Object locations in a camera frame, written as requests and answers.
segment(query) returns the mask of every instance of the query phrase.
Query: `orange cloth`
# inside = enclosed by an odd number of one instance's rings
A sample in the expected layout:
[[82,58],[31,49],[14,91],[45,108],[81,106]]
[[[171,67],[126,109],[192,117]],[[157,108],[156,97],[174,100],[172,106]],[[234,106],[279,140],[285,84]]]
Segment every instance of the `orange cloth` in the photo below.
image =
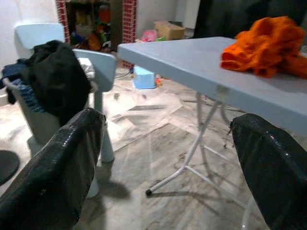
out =
[[281,70],[307,79],[307,58],[299,54],[304,36],[304,30],[287,16],[260,19],[224,50],[221,67],[251,69],[265,78]]

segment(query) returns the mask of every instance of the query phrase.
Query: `table top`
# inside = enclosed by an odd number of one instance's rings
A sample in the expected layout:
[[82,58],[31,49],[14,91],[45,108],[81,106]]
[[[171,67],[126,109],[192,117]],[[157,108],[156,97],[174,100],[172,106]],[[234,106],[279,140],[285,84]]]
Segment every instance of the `table top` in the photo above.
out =
[[118,55],[276,126],[307,135],[307,80],[286,74],[265,79],[222,69],[221,53],[234,42],[210,37],[121,44]]

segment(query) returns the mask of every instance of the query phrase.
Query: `table leg foot cap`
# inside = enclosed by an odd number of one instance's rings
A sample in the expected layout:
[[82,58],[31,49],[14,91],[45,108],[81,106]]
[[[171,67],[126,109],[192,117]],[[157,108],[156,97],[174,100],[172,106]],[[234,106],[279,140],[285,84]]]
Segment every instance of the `table leg foot cap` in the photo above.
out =
[[146,190],[146,196],[150,196],[152,194],[152,191],[150,189]]

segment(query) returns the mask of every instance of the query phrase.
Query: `marble floor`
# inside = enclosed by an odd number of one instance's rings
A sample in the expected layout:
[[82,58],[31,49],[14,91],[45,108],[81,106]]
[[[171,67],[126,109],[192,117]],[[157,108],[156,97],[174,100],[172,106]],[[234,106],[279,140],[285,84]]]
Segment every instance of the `marble floor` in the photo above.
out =
[[[78,230],[238,230],[243,209],[201,178],[184,172],[152,197],[146,189],[183,163],[197,133],[195,92],[171,80],[153,90],[137,90],[130,76],[115,80],[104,94],[108,130],[115,151],[112,163],[98,163],[100,193],[87,199]],[[203,97],[203,115],[213,102]],[[229,118],[242,114],[228,107]],[[21,169],[30,160],[31,136],[17,104],[0,108],[0,149],[19,154]],[[229,128],[216,113],[204,143],[238,161]],[[247,202],[250,192],[241,169],[206,152],[207,167],[197,149],[191,165]],[[0,186],[0,195],[12,182]],[[252,230],[267,229],[257,208]]]

